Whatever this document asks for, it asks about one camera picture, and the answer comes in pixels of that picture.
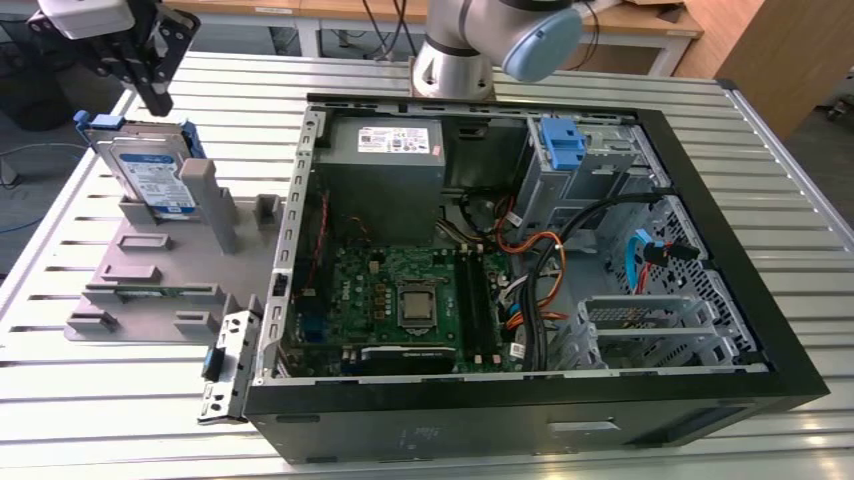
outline white label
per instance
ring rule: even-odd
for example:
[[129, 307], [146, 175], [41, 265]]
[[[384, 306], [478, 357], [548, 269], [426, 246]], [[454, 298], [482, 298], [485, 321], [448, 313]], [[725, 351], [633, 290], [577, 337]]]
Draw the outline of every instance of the white label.
[[671, 37], [695, 37], [696, 33], [685, 32], [681, 30], [667, 30], [667, 35], [669, 35]]
[[257, 13], [277, 13], [278, 15], [290, 15], [293, 10], [289, 8], [254, 7]]
[[358, 129], [358, 153], [429, 154], [425, 128], [364, 127]]
[[189, 190], [177, 179], [177, 163], [167, 155], [142, 155], [122, 153], [127, 179], [142, 200], [158, 212], [182, 214], [193, 211], [195, 203]]
[[504, 215], [504, 218], [509, 223], [512, 223], [513, 227], [518, 227], [518, 225], [521, 225], [521, 217], [514, 213], [506, 212], [506, 215]]
[[520, 343], [509, 344], [509, 356], [514, 358], [524, 359], [524, 345]]

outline side panel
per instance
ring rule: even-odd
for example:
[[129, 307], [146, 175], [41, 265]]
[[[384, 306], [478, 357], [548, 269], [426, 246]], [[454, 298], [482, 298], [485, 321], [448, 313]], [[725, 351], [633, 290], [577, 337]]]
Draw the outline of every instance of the side panel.
[[673, 446], [751, 415], [684, 400], [249, 417], [290, 463], [561, 454]]

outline slotted metal table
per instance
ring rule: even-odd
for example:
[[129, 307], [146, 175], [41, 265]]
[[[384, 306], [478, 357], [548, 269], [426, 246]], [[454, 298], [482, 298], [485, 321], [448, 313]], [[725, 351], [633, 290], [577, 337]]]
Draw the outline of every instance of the slotted metal table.
[[[198, 427], [202, 346], [62, 336], [118, 225], [86, 153], [0, 289], [3, 478], [843, 478], [854, 475], [854, 235], [740, 94], [712, 81], [560, 73], [498, 100], [657, 109], [681, 140], [831, 394], [677, 449], [290, 466], [250, 425]], [[198, 126], [234, 196], [288, 190], [306, 92], [405, 95], [405, 64], [191, 53], [171, 120]], [[149, 119], [127, 93], [114, 114]]]

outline gray floor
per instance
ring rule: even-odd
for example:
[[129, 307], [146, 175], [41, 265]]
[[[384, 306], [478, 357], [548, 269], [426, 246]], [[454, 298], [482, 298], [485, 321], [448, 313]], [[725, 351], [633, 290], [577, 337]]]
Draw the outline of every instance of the gray floor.
[[[298, 55], [298, 42], [292, 36], [292, 30], [277, 29], [272, 33], [274, 44], [269, 42], [270, 32], [262, 28], [228, 27], [216, 31], [202, 28], [193, 50]], [[416, 48], [421, 41], [420, 36], [413, 36]], [[349, 42], [350, 46], [341, 48], [337, 37], [326, 31], [322, 35], [325, 55], [362, 58], [377, 47], [372, 33], [350, 38]], [[393, 52], [396, 59], [404, 59], [409, 53], [404, 37], [397, 41]], [[74, 108], [90, 112], [110, 110], [121, 94], [117, 82], [97, 78], [81, 68], [59, 73], [58, 78]], [[30, 133], [17, 129], [0, 115], [0, 152], [21, 145], [47, 142], [82, 144], [70, 122], [50, 132]], [[785, 146], [843, 217], [854, 223], [854, 116], [832, 124], [824, 120], [821, 112], [813, 112]], [[66, 148], [33, 149], [6, 157], [6, 162], [21, 174], [22, 181], [11, 191], [0, 189], [0, 231], [43, 215], [77, 159], [78, 152]], [[0, 235], [0, 281], [1, 275], [11, 268], [33, 230], [34, 226]]]

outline motherboard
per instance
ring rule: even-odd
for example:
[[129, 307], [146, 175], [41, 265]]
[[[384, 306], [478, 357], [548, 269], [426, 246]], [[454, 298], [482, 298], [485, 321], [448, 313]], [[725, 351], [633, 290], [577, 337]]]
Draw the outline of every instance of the motherboard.
[[512, 368], [494, 297], [501, 253], [425, 247], [333, 248], [328, 308], [301, 314], [317, 375], [500, 372]]

